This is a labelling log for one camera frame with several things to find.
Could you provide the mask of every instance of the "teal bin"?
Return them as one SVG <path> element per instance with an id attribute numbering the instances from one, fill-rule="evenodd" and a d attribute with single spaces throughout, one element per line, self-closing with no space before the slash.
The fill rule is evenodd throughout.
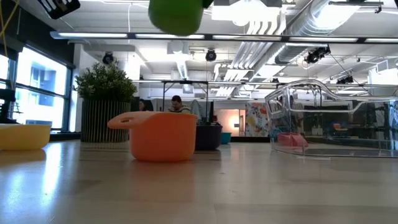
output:
<path id="1" fill-rule="evenodd" d="M 221 144 L 228 144 L 231 141 L 231 133 L 221 133 Z"/>

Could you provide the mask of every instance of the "orange pot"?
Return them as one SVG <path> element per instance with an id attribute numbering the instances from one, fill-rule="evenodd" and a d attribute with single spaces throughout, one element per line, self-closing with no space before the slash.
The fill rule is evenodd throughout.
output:
<path id="1" fill-rule="evenodd" d="M 196 126 L 196 115 L 151 111 L 123 113 L 108 122 L 109 128 L 129 129 L 132 155 L 151 162 L 191 158 Z"/>

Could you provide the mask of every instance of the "transparent acrylic enclosure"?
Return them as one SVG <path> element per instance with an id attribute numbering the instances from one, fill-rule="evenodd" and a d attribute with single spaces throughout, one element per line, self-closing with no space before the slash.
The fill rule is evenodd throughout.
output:
<path id="1" fill-rule="evenodd" d="M 397 88 L 329 86 L 302 80 L 266 96 L 272 148 L 306 156 L 398 157 Z"/>

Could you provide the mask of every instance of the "green ball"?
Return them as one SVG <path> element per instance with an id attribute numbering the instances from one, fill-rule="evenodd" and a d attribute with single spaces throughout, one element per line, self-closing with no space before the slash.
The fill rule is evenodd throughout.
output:
<path id="1" fill-rule="evenodd" d="M 168 34 L 194 34 L 203 15 L 202 0 L 150 0 L 149 19 L 154 26 Z"/>

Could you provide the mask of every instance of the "potted plant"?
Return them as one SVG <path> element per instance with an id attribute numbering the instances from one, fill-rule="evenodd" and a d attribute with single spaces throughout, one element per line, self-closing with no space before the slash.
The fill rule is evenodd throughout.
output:
<path id="1" fill-rule="evenodd" d="M 76 77 L 75 90 L 83 98 L 81 112 L 81 141 L 124 142 L 128 130 L 114 130 L 107 123 L 115 116 L 128 112 L 137 87 L 126 72 L 114 62 L 96 63 Z"/>

